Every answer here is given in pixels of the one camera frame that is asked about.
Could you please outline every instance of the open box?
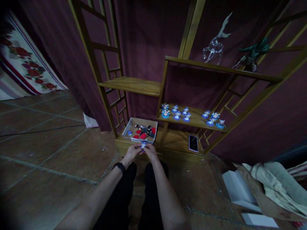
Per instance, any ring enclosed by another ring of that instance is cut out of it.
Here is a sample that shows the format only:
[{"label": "open box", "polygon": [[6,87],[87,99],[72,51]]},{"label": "open box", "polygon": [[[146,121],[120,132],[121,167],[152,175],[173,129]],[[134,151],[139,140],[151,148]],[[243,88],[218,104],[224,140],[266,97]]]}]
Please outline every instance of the open box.
[{"label": "open box", "polygon": [[[122,138],[123,139],[126,139],[126,140],[131,140],[131,141],[134,141],[134,142],[142,142],[144,141],[144,139],[136,139],[136,138],[133,138],[134,135],[138,135],[136,133],[136,131],[138,130],[138,128],[135,128],[134,125],[143,125],[145,127],[148,127],[149,125],[152,127],[152,128],[155,128],[156,129],[156,135],[157,135],[157,126],[158,126],[158,122],[156,121],[150,121],[150,120],[145,120],[145,119],[140,119],[140,118],[130,118],[124,132],[122,133]],[[132,135],[129,136],[128,135],[128,131],[132,131]],[[152,137],[146,137],[147,139],[147,142],[148,143],[151,143],[153,144],[154,141],[156,140],[156,135],[154,136],[154,138]]]}]

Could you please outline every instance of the smartphone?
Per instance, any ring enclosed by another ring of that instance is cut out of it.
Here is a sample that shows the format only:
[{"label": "smartphone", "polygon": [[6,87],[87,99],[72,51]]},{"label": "smartphone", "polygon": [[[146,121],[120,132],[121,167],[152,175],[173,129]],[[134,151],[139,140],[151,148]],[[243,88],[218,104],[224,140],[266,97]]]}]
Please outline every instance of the smartphone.
[{"label": "smartphone", "polygon": [[198,138],[193,135],[189,135],[189,149],[198,152]]}]

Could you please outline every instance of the maroon curtain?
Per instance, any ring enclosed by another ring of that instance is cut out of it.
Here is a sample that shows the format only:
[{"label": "maroon curtain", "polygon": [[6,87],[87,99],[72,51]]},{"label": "maroon curtain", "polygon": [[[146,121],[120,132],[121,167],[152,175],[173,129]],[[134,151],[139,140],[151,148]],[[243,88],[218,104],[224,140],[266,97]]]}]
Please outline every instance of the maroon curtain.
[{"label": "maroon curtain", "polygon": [[[140,79],[161,81],[165,55],[178,56],[190,1],[127,0],[116,3],[124,73]],[[278,3],[279,0],[207,0],[190,59],[203,60],[202,49],[217,35],[225,17],[233,12],[224,30],[232,34],[222,41],[224,55],[221,62],[223,66],[232,66],[242,56],[238,49],[253,44]],[[28,0],[21,5],[73,95],[82,97],[82,102],[86,103],[101,130],[110,130],[68,2]],[[294,1],[292,5],[288,15],[306,10],[304,1]],[[100,32],[104,31],[103,25],[87,14],[85,17],[89,22],[91,38],[98,41]],[[276,46],[285,44],[300,26],[299,20],[294,21],[291,30]],[[272,35],[280,29],[276,27]],[[304,41],[306,33],[295,45],[304,44]],[[260,65],[259,72],[277,75],[294,56],[292,52],[269,54]],[[304,65],[212,152],[234,162],[252,164],[271,160],[306,138],[306,72]],[[227,74],[172,64],[167,76],[165,101],[203,108],[205,111],[212,107],[228,79]],[[249,79],[242,79],[235,89],[243,92],[249,83]],[[265,85],[265,82],[261,82],[246,98],[246,102],[238,107],[237,113]],[[128,96],[130,116],[155,119],[158,98],[135,93],[128,93]],[[226,119],[225,124],[229,124],[231,118],[225,114],[222,116]],[[180,128],[174,124],[169,127]]]}]

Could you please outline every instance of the white box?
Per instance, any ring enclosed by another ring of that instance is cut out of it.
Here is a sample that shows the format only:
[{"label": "white box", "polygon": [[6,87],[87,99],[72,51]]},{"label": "white box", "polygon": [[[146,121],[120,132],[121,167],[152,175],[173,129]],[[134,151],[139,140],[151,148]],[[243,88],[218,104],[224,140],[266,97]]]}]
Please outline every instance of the white box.
[{"label": "white box", "polygon": [[279,228],[272,217],[252,213],[242,213],[242,216],[248,225]]},{"label": "white box", "polygon": [[[137,135],[136,134],[136,130],[138,130],[137,128],[134,127],[134,125],[143,125],[145,127],[151,125],[152,128],[155,128],[156,129],[156,135],[157,135],[157,131],[158,131],[158,122],[156,121],[151,121],[151,120],[145,120],[145,119],[141,119],[141,118],[130,118],[124,132],[122,133],[122,138],[123,139],[126,139],[126,140],[131,140],[131,141],[134,141],[134,142],[142,142],[142,141],[145,141],[144,139],[136,139],[136,138],[133,138],[133,137],[130,137],[128,136],[128,131],[131,130],[132,131],[132,135],[131,136],[134,136],[134,135]],[[156,135],[154,136],[154,138],[152,137],[146,137],[147,139],[147,142],[148,143],[151,143],[153,144],[154,141],[156,140]]]},{"label": "white box", "polygon": [[222,177],[232,203],[261,212],[252,191],[238,170],[227,171]]}]

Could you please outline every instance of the shelf board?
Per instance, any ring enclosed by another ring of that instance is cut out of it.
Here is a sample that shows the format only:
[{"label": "shelf board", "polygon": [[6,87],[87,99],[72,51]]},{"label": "shelf board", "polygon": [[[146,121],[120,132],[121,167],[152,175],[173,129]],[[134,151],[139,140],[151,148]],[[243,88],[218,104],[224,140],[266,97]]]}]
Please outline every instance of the shelf board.
[{"label": "shelf board", "polygon": [[[169,110],[171,111],[173,109],[175,104],[169,104]],[[183,111],[183,109],[186,106],[182,106],[182,105],[178,105],[178,109],[180,112]],[[220,129],[218,127],[214,126],[208,126],[206,124],[206,119],[202,118],[202,114],[205,112],[205,110],[202,109],[197,109],[197,108],[193,108],[193,107],[188,107],[189,108],[189,113],[191,114],[191,120],[190,122],[185,122],[183,121],[184,115],[181,115],[180,120],[174,120],[173,116],[174,114],[172,112],[170,112],[170,116],[169,118],[164,118],[162,117],[162,109],[160,109],[159,112],[159,117],[157,117],[156,119],[159,121],[165,121],[165,122],[169,122],[169,123],[175,123],[175,124],[181,124],[181,125],[187,125],[187,126],[192,126],[192,127],[197,127],[197,128],[204,128],[204,129],[209,129],[209,130],[217,130],[223,133],[227,133],[228,129],[225,126],[224,129]]]},{"label": "shelf board", "polygon": [[177,58],[177,57],[169,57],[169,56],[165,56],[165,60],[168,60],[168,61],[171,61],[171,62],[187,64],[187,65],[199,66],[199,67],[218,70],[218,71],[227,72],[227,73],[234,73],[234,74],[237,74],[239,76],[245,76],[245,77],[259,79],[259,80],[263,80],[263,81],[271,81],[271,82],[281,82],[281,81],[283,81],[283,78],[279,77],[279,76],[268,76],[268,75],[263,75],[263,74],[260,74],[260,73],[253,73],[253,72],[248,72],[248,71],[244,71],[244,70],[232,69],[232,68],[222,66],[222,65],[214,65],[214,64],[209,64],[209,63],[204,63],[204,62],[199,62],[199,61],[193,61],[193,60],[188,60],[188,59],[182,59],[182,58]]},{"label": "shelf board", "polygon": [[[122,138],[122,133],[124,130],[125,130],[125,127],[122,129],[122,131],[120,132],[116,140],[121,141],[121,142],[130,143],[131,145],[135,144],[135,142],[131,140],[126,140]],[[198,140],[198,152],[194,152],[189,149],[189,135],[197,136],[196,134],[192,132],[184,132],[184,131],[168,128],[163,144],[160,146],[159,143],[161,140],[162,131],[163,131],[163,128],[158,127],[158,130],[156,133],[156,140],[154,143],[154,146],[156,147],[157,151],[160,151],[161,149],[165,151],[165,149],[167,149],[167,150],[173,150],[173,151],[178,151],[178,152],[190,153],[190,154],[197,155],[197,156],[203,156],[203,148],[199,140]]]},{"label": "shelf board", "polygon": [[161,83],[133,77],[120,77],[99,83],[100,86],[120,89],[133,93],[160,96]]}]

